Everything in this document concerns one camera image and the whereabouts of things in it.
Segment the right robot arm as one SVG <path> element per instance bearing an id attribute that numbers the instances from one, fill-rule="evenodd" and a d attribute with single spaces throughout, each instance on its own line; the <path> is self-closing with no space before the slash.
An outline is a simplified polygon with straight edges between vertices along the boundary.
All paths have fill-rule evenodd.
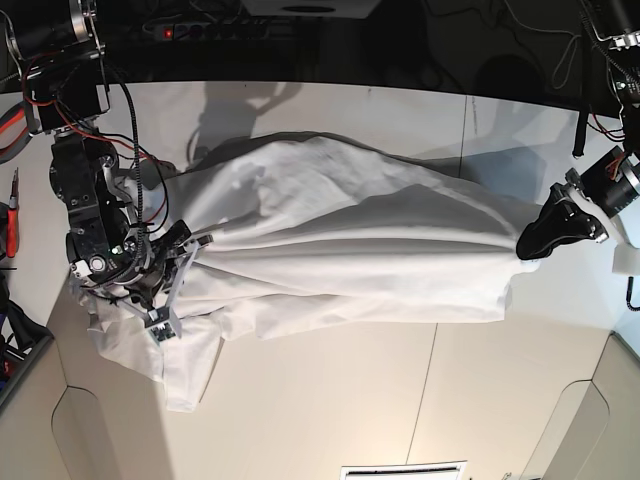
<path id="1" fill-rule="evenodd" d="M 95 3 L 7 1 L 1 17 L 26 133 L 54 138 L 49 182 L 67 211 L 72 276 L 85 295 L 173 330 L 174 302 L 205 239 L 170 221 L 168 200 L 145 204 L 143 166 L 161 182 L 168 174 L 138 132 L 108 134 L 95 125 L 120 82 L 105 59 Z"/>

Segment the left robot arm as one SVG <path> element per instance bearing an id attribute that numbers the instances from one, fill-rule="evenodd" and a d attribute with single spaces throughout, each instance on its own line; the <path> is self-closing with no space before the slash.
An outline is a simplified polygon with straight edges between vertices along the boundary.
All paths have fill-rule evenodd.
<path id="1" fill-rule="evenodd" d="M 582 105 L 572 155 L 584 154 L 587 127 L 593 126 L 614 147 L 585 172 L 570 169 L 566 183 L 550 187 L 539 217 L 521 234 L 516 252 L 522 260 L 551 255 L 559 246 L 615 238 L 630 246 L 612 223 L 639 199 L 639 3 L 637 1 L 581 1 Z M 608 130 L 591 105 L 592 51 L 605 60 L 606 79 L 620 106 L 621 130 Z"/>

